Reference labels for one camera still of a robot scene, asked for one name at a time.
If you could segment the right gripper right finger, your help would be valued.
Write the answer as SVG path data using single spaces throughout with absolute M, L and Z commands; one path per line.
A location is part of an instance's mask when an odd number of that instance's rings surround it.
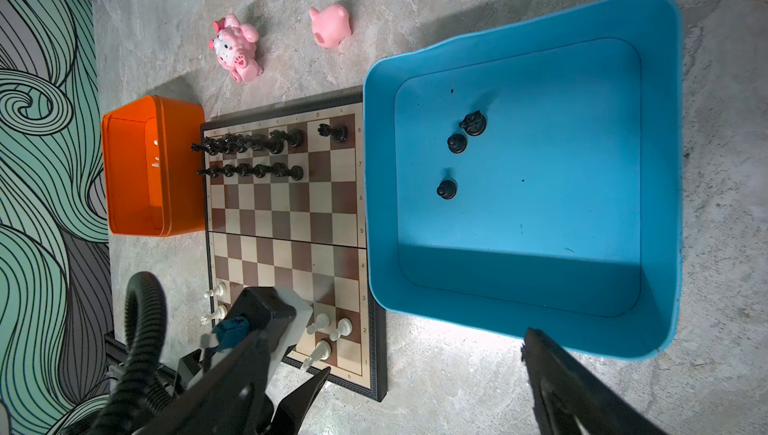
M 544 331 L 529 328 L 521 349 L 542 434 L 661 434 Z

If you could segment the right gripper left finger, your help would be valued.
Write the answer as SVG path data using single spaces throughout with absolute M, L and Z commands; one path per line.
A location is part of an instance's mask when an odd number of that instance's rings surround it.
M 248 335 L 182 396 L 151 419 L 141 434 L 262 434 L 273 404 L 267 400 L 269 341 Z

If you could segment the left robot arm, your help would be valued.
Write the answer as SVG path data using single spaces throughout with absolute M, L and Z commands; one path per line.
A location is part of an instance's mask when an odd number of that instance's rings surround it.
M 309 305 L 285 288 L 246 287 L 203 342 L 186 389 L 168 394 L 157 376 L 166 337 L 159 279 L 138 272 L 125 303 L 128 356 L 107 404 L 66 434 L 296 434 L 330 376 L 323 369 L 274 404 L 266 393 L 297 344 Z

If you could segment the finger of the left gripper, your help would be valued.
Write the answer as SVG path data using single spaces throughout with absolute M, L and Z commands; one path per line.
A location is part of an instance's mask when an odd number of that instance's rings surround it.
M 266 433 L 272 435 L 298 434 L 309 409 L 325 385 L 330 372 L 330 367 L 319 371 L 310 380 L 286 395 L 275 409 Z

